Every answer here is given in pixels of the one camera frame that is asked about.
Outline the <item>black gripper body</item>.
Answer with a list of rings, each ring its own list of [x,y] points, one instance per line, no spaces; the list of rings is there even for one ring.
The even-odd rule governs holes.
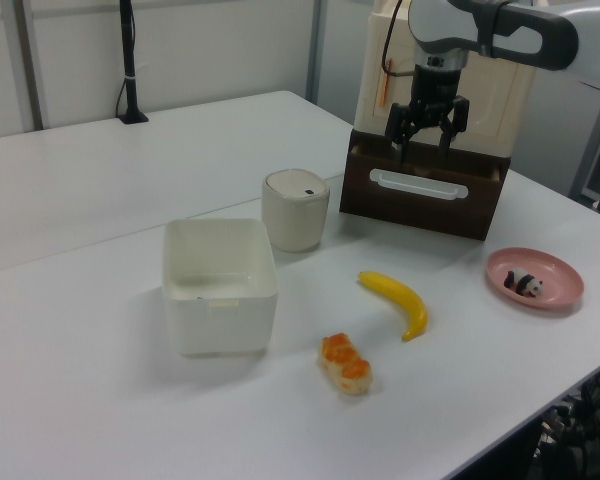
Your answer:
[[[444,105],[458,94],[460,70],[440,70],[416,65],[414,69],[411,101],[420,100],[423,121],[439,121]]]

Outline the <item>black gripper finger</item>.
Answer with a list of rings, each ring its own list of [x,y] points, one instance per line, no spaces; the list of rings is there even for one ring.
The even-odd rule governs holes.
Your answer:
[[[420,100],[391,105],[385,137],[398,147],[401,164],[405,163],[410,139],[422,128],[423,114]]]
[[[451,102],[447,102],[444,105],[439,119],[441,136],[438,153],[441,157],[448,155],[451,142],[455,139],[456,135],[466,131],[469,108],[469,100],[460,95],[457,95]]]

